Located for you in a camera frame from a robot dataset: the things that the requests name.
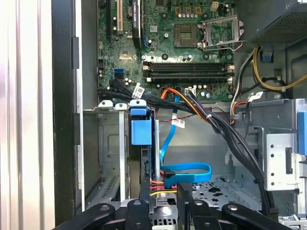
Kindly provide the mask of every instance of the ventilation holes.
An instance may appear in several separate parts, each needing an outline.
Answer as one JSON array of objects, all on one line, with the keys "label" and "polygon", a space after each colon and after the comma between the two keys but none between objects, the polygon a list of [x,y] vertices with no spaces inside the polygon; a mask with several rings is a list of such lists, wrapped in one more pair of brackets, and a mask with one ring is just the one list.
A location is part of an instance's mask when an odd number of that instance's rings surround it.
[{"label": "ventilation holes", "polygon": [[277,20],[269,26],[269,29],[260,34],[253,43],[264,44],[282,44],[292,43],[306,36],[307,31],[307,13],[293,12]]}]

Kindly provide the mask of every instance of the expansion slot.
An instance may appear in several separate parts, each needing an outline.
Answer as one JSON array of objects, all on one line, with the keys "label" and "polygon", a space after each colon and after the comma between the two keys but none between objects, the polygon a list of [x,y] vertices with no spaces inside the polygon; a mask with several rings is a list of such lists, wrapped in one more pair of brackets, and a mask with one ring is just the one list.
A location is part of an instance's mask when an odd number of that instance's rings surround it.
[{"label": "expansion slot", "polygon": [[117,0],[117,33],[124,33],[123,0]]},{"label": "expansion slot", "polygon": [[112,40],[111,27],[111,0],[106,0],[106,37],[109,42]]}]

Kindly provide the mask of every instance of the barcode label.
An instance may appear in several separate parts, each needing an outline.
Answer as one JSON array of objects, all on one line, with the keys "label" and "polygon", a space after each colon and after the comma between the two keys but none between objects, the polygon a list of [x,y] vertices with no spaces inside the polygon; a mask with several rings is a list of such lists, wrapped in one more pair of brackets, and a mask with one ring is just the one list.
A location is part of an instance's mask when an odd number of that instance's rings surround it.
[{"label": "barcode label", "polygon": [[185,128],[185,121],[177,119],[177,120],[172,120],[172,125],[175,125],[179,128]]},{"label": "barcode label", "polygon": [[137,100],[138,100],[138,99],[141,99],[141,97],[142,97],[144,91],[145,91],[144,88],[142,88],[142,87],[140,87],[140,86],[137,85],[137,86],[135,87],[134,91],[133,91],[132,97],[133,97],[134,99],[137,99]]}]

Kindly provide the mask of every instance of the metal panel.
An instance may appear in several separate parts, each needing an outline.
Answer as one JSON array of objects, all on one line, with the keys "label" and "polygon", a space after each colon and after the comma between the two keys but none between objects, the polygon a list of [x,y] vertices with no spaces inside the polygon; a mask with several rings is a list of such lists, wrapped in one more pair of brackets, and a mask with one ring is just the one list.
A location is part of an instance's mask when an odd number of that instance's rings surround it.
[{"label": "metal panel", "polygon": [[[300,161],[297,154],[296,134],[267,134],[265,157],[265,189],[268,191],[295,190],[302,186],[300,179]],[[287,159],[286,149],[291,148]]]},{"label": "metal panel", "polygon": [[51,1],[2,0],[0,20],[1,229],[52,229]]}]

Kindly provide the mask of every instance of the blue plastic tab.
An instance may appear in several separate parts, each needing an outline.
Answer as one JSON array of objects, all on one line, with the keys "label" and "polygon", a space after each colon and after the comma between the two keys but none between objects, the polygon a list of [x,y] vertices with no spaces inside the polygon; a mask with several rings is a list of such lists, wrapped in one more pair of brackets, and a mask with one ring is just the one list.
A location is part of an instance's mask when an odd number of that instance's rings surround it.
[{"label": "blue plastic tab", "polygon": [[131,144],[151,145],[152,144],[152,121],[133,120],[131,121]]},{"label": "blue plastic tab", "polygon": [[307,155],[307,112],[298,112],[298,153]]},{"label": "blue plastic tab", "polygon": [[146,107],[133,107],[130,110],[131,116],[146,116],[147,108]]}]

